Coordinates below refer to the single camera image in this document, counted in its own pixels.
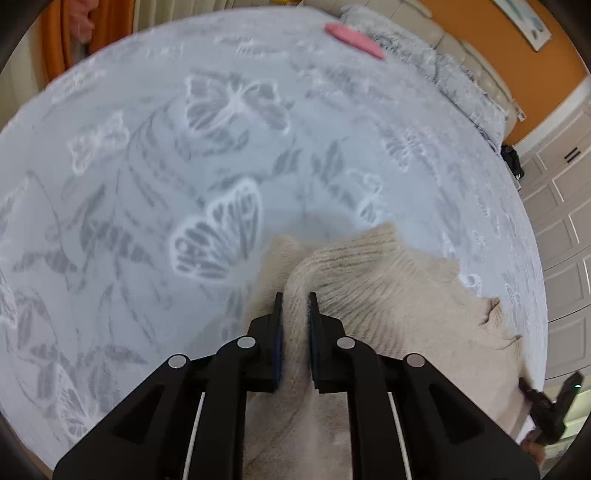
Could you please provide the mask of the person's right hand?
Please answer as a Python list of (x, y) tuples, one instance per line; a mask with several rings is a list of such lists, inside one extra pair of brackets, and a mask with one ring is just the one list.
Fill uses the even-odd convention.
[(546, 459), (546, 450), (544, 445), (537, 442), (539, 437), (539, 429), (531, 430), (521, 441), (520, 447), (523, 452), (528, 454), (534, 460), (537, 467), (541, 469)]

